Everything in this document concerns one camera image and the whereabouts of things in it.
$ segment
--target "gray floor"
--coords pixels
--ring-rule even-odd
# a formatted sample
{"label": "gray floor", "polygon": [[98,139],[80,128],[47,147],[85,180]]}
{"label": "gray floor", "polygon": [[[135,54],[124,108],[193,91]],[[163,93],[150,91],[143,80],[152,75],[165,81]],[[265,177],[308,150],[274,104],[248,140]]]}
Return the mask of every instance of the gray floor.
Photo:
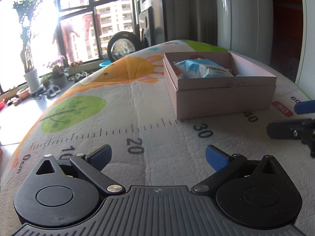
{"label": "gray floor", "polygon": [[32,100],[31,97],[23,100],[17,106],[5,106],[0,111],[0,143],[3,151],[0,157],[0,177],[11,155],[30,128],[61,94],[68,90],[74,82],[68,82],[61,89],[61,93],[54,98]]}

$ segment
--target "open pink box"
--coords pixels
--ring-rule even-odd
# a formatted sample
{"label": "open pink box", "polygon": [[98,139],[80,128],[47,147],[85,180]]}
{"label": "open pink box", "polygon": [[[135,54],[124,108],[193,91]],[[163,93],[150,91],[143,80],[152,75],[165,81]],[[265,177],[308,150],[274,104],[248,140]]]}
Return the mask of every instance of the open pink box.
{"label": "open pink box", "polygon": [[[203,56],[243,76],[179,79],[174,62],[194,55]],[[164,77],[177,119],[267,109],[277,80],[258,65],[225,52],[165,53]]]}

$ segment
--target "box lid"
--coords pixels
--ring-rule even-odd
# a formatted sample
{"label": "box lid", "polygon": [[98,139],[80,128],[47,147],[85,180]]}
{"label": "box lid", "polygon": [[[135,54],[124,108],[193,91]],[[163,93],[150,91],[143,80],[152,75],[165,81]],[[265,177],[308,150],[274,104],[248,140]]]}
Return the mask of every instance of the box lid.
{"label": "box lid", "polygon": [[[194,55],[203,56],[213,62],[231,69],[243,76],[215,77],[197,79],[178,79],[174,62],[190,59]],[[258,65],[230,52],[177,52],[165,53],[164,64],[167,67],[177,90],[193,90],[223,87],[267,86],[275,85],[277,77]]]}

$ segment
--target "plastic bag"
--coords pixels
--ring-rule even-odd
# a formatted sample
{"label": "plastic bag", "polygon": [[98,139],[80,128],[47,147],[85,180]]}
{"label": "plastic bag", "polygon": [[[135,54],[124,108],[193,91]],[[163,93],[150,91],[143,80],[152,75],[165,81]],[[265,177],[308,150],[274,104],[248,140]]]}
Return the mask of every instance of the plastic bag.
{"label": "plastic bag", "polygon": [[228,70],[209,59],[188,59],[174,65],[186,78],[233,77]]}

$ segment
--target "play mat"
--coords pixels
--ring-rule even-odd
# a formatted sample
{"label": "play mat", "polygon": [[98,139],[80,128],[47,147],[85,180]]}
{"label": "play mat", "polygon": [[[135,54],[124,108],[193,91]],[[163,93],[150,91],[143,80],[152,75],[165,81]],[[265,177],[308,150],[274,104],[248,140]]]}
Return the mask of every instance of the play mat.
{"label": "play mat", "polygon": [[[269,109],[177,120],[163,76],[163,55],[193,51],[226,52],[193,41],[163,43],[98,70],[59,97],[21,141],[2,175],[0,235],[10,235],[21,226],[13,198],[44,154],[69,159],[105,143],[113,153],[102,172],[127,189],[130,185],[190,188],[214,173],[205,160],[209,144],[248,159],[274,155],[303,199],[296,226],[308,236],[315,235],[315,160],[300,141],[272,140],[266,134],[273,120],[301,118],[293,107],[296,100],[307,101],[307,95],[280,73],[258,63],[278,77]],[[292,112],[276,108],[279,102]]]}

